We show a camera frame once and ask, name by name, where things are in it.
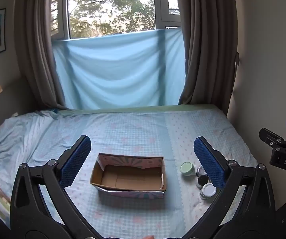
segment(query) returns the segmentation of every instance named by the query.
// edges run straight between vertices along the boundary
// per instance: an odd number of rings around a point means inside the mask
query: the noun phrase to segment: light blue cloth
[[[181,28],[53,41],[66,106],[177,105],[185,84]]]

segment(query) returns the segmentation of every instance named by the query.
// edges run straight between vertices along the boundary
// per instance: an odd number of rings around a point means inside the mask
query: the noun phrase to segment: small jar
[[[180,167],[180,171],[184,176],[195,175],[195,167],[191,162],[184,162]]]
[[[196,178],[196,186],[198,188],[202,188],[205,184],[208,182],[207,175],[200,175],[198,178]]]
[[[207,183],[199,191],[199,196],[201,197],[201,199],[206,200],[214,196],[216,191],[217,189],[212,183]]]
[[[205,171],[204,167],[200,166],[200,167],[197,169],[196,175],[197,175],[198,177],[201,176],[201,175],[206,175],[206,171]]]

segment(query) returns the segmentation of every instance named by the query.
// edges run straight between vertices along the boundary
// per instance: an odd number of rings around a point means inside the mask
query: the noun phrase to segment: jar lid
[[[199,173],[199,175],[206,175],[206,171],[205,171],[205,168],[204,167],[199,167],[198,168],[198,173]]]
[[[214,196],[216,191],[217,191],[217,189],[216,189],[216,187],[212,183],[207,183],[202,188],[202,193],[206,197]]]
[[[191,162],[182,163],[180,171],[184,175],[190,175],[193,172],[193,164]]]
[[[207,175],[200,175],[197,179],[199,185],[204,186],[208,182]]]

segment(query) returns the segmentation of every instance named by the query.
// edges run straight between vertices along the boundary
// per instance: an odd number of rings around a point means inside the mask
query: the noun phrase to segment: curtain
[[[41,109],[64,109],[50,34],[50,0],[15,0],[14,35],[18,66]]]
[[[66,106],[177,105],[185,84],[181,28],[53,41]]]
[[[186,82],[180,104],[214,104],[228,112],[235,77],[235,0],[178,0]]]

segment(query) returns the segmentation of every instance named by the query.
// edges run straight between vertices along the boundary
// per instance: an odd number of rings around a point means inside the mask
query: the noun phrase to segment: screw
[[[237,165],[237,162],[235,160],[230,160],[229,161],[229,165],[230,166],[236,166]]]
[[[51,159],[51,160],[48,161],[48,165],[53,166],[53,165],[56,164],[56,162],[57,162],[56,160]]]
[[[264,170],[266,167],[263,164],[259,164],[259,168]]]
[[[26,163],[22,163],[19,165],[19,169],[25,169],[27,167]]]

